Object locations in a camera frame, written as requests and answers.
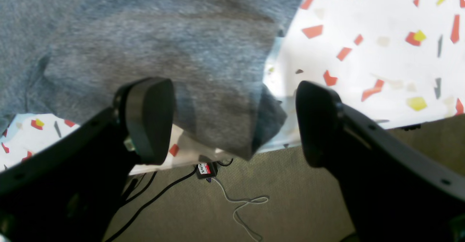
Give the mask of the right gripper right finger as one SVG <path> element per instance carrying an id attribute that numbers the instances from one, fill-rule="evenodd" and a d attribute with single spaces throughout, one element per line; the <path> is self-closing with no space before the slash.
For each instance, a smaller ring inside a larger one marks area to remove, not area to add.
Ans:
<path id="1" fill-rule="evenodd" d="M 407 146 L 332 89 L 295 95 L 307 163 L 338 181 L 355 231 L 344 242 L 463 242 L 464 177 Z"/>

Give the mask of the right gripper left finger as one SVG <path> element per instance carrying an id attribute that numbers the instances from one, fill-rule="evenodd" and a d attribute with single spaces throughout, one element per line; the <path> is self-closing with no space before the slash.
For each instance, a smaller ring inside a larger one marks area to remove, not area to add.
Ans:
<path id="1" fill-rule="evenodd" d="M 1 238 L 100 242 L 122 203 L 130 171 L 161 165 L 175 93 L 167 78 L 122 86 L 113 106 L 37 155 L 1 173 Z"/>

